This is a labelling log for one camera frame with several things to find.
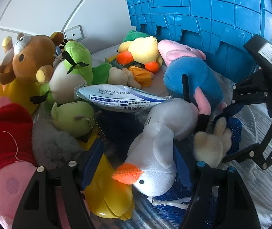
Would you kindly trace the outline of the yellow duck keychain toy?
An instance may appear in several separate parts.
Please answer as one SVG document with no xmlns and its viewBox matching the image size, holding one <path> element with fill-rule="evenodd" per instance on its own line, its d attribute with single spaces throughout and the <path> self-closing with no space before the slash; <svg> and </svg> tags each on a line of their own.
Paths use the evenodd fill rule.
<svg viewBox="0 0 272 229">
<path fill-rule="evenodd" d="M 115 172 L 105 154 L 102 154 L 91 184 L 83 191 L 90 212 L 106 219 L 127 221 L 135 208 L 132 188 L 114 179 Z"/>
</svg>

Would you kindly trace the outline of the white goose plush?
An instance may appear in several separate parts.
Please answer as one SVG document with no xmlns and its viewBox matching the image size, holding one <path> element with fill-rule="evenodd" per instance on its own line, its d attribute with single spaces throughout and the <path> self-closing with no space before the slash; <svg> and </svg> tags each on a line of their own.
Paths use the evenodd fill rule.
<svg viewBox="0 0 272 229">
<path fill-rule="evenodd" d="M 125 162 L 112 175 L 114 180 L 133 185 L 146 196 L 169 191 L 176 177 L 174 140 L 189 137 L 197 125 L 197 107 L 180 98 L 154 106 L 144 129 L 129 147 Z"/>
</svg>

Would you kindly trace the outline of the yellow duck green-hat plush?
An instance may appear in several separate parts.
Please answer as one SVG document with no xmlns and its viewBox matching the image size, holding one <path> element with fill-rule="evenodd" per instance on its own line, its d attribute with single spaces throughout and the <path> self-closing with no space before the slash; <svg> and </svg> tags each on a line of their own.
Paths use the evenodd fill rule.
<svg viewBox="0 0 272 229">
<path fill-rule="evenodd" d="M 156 37 L 133 30 L 120 44 L 116 59 L 122 65 L 138 62 L 152 73 L 157 73 L 163 64 Z"/>
</svg>

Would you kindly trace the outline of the small cream plush figure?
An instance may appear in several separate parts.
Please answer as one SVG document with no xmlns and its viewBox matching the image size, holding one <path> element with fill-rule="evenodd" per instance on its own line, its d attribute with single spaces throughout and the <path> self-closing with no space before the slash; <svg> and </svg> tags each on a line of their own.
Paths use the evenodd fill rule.
<svg viewBox="0 0 272 229">
<path fill-rule="evenodd" d="M 194 136 L 193 155 L 211 168 L 217 168 L 232 146 L 232 132 L 226 118 L 217 120 L 212 134 L 199 131 Z"/>
</svg>

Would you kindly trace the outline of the blue-shirt pink pig plush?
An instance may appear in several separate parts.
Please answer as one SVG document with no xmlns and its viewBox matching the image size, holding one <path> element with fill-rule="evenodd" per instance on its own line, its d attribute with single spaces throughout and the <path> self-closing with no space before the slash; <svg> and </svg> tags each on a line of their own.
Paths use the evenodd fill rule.
<svg viewBox="0 0 272 229">
<path fill-rule="evenodd" d="M 227 105 L 213 71 L 201 50 L 171 40 L 161 40 L 158 50 L 167 69 L 163 82 L 173 98 L 160 105 L 165 124 L 176 139 L 190 136 L 200 119 L 209 120 Z"/>
</svg>

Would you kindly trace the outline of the grey fluffy plush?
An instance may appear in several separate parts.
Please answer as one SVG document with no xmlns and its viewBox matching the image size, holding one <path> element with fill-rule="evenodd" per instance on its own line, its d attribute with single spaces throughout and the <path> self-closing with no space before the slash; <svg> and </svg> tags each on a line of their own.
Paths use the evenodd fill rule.
<svg viewBox="0 0 272 229">
<path fill-rule="evenodd" d="M 83 149 L 77 139 L 57 130 L 48 119 L 36 121 L 32 128 L 32 149 L 38 165 L 48 170 L 61 168 L 77 160 Z"/>
</svg>

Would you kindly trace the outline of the brown deer plush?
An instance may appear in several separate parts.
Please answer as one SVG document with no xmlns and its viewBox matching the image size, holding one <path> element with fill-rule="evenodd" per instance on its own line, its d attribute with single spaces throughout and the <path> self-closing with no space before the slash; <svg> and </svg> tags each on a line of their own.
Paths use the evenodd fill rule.
<svg viewBox="0 0 272 229">
<path fill-rule="evenodd" d="M 22 33 L 18 34 L 16 44 L 13 44 L 11 36 L 7 36 L 2 41 L 2 49 L 4 50 L 4 57 L 0 60 L 0 83 L 8 84 L 16 79 L 15 71 L 21 71 L 23 67 L 21 64 L 25 62 L 22 50 L 26 47 L 30 40 L 29 35 Z"/>
</svg>

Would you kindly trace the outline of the brown bear plush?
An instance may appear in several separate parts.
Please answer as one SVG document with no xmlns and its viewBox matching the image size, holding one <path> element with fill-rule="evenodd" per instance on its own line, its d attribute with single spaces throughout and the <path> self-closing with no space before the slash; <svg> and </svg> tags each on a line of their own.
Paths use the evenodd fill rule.
<svg viewBox="0 0 272 229">
<path fill-rule="evenodd" d="M 16 79 L 24 83 L 48 82 L 53 73 L 56 47 L 63 41 L 64 35 L 59 31 L 51 36 L 30 36 L 28 44 L 21 52 L 25 62 L 21 64 L 21 71 L 15 71 Z"/>
</svg>

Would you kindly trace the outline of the blue plastic storage crate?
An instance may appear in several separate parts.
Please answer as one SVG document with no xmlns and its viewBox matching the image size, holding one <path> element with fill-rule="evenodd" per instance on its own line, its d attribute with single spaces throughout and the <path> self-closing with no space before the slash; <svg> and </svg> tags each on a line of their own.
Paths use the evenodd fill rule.
<svg viewBox="0 0 272 229">
<path fill-rule="evenodd" d="M 272 39 L 272 0 L 127 0 L 137 31 L 202 50 L 209 67 L 241 82 L 258 65 L 245 44 Z"/>
</svg>

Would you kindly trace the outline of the yellow plush body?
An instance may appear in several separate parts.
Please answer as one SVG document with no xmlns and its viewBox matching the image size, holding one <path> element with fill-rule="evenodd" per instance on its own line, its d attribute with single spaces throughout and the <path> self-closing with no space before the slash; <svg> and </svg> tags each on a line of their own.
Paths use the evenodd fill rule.
<svg viewBox="0 0 272 229">
<path fill-rule="evenodd" d="M 37 83 L 23 83 L 15 79 L 13 82 L 0 84 L 0 100 L 1 97 L 7 97 L 11 102 L 18 103 L 28 110 L 32 115 L 38 108 L 38 104 L 33 104 L 30 97 L 39 96 L 40 90 Z"/>
</svg>

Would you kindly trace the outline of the orange yellow fabric piece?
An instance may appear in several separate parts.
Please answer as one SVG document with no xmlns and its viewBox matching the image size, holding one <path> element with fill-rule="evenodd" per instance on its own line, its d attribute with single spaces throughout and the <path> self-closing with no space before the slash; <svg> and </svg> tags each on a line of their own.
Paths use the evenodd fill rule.
<svg viewBox="0 0 272 229">
<path fill-rule="evenodd" d="M 127 75 L 127 85 L 141 90 L 143 87 L 149 87 L 152 84 L 154 74 L 144 68 L 130 66 L 123 68 L 122 71 Z"/>
</svg>

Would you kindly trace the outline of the red-dress pink pig plush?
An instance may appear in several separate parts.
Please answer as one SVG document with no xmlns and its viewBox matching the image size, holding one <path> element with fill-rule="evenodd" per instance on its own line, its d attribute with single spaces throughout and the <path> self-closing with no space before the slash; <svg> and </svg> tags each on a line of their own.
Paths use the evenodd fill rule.
<svg viewBox="0 0 272 229">
<path fill-rule="evenodd" d="M 32 149 L 33 120 L 7 98 L 0 105 L 0 224 L 11 228 L 37 163 Z"/>
</svg>

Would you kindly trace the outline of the white blue wipes packet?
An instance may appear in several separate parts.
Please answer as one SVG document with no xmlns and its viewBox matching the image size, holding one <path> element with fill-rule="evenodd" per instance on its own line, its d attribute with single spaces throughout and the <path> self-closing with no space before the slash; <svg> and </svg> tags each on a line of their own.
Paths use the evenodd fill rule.
<svg viewBox="0 0 272 229">
<path fill-rule="evenodd" d="M 172 96 L 160 97 L 137 88 L 112 84 L 80 87 L 75 94 L 104 110 L 125 113 L 150 110 L 172 98 Z"/>
</svg>

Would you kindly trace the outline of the white wall socket strip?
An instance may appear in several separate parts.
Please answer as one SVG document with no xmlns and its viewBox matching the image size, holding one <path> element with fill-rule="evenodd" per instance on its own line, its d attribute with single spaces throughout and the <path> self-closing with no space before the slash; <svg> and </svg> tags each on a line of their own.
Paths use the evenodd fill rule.
<svg viewBox="0 0 272 229">
<path fill-rule="evenodd" d="M 65 34 L 65 37 L 69 40 L 81 41 L 84 39 L 84 34 L 80 25 L 68 28 L 64 30 L 63 33 Z"/>
</svg>

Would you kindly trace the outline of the small green frog keychain plush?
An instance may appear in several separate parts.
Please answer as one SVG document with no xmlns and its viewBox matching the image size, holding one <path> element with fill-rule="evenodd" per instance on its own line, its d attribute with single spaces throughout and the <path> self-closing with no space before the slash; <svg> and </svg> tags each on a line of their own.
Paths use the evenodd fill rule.
<svg viewBox="0 0 272 229">
<path fill-rule="evenodd" d="M 51 109 L 51 117 L 56 129 L 75 138 L 94 131 L 101 139 L 106 139 L 105 133 L 95 120 L 94 108 L 87 102 L 69 102 L 60 106 L 55 102 Z"/>
</svg>

